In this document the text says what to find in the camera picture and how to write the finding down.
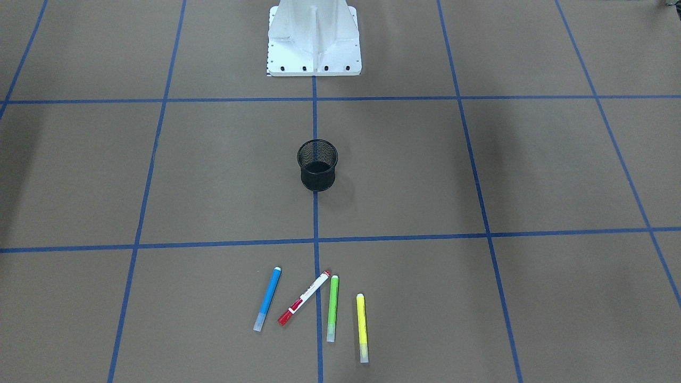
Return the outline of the black mesh pen cup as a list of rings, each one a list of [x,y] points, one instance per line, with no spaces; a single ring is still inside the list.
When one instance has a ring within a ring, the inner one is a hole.
[[[306,189],[322,192],[330,189],[336,179],[338,151],[326,140],[309,140],[297,151],[300,179]]]

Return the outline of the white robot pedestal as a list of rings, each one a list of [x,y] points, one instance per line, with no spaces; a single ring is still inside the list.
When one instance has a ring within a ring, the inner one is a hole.
[[[280,1],[269,10],[269,76],[359,76],[358,13],[346,1]]]

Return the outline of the blue marker pen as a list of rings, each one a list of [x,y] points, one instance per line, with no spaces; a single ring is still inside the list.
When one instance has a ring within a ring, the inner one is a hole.
[[[253,331],[256,332],[262,331],[264,322],[266,320],[266,316],[268,315],[269,308],[272,303],[272,299],[274,298],[279,283],[281,272],[282,272],[281,267],[274,267],[274,269],[272,270],[272,274],[268,281],[268,285],[266,286],[265,293],[263,294],[263,300],[258,310],[257,318],[253,325]]]

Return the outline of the red marker pen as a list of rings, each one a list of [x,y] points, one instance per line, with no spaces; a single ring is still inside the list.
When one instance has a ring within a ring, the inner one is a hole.
[[[316,291],[323,286],[328,279],[331,277],[331,272],[330,270],[325,270],[322,272],[316,279],[315,281],[302,293],[299,298],[292,303],[287,310],[282,313],[282,315],[279,316],[277,322],[281,325],[284,326],[289,322],[289,320],[296,314],[296,312],[299,310],[300,307],[302,307],[306,301],[313,296]]]

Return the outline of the green marker pen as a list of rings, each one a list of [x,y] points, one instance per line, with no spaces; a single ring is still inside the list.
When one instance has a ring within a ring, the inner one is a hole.
[[[326,342],[334,343],[336,339],[336,323],[338,310],[338,290],[339,290],[339,276],[334,274],[330,279],[330,296],[327,313],[327,334]]]

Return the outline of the yellow marker pen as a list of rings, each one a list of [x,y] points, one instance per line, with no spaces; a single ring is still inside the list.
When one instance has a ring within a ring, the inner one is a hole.
[[[362,293],[356,296],[356,315],[358,321],[359,361],[362,364],[368,364],[367,304],[366,298]]]

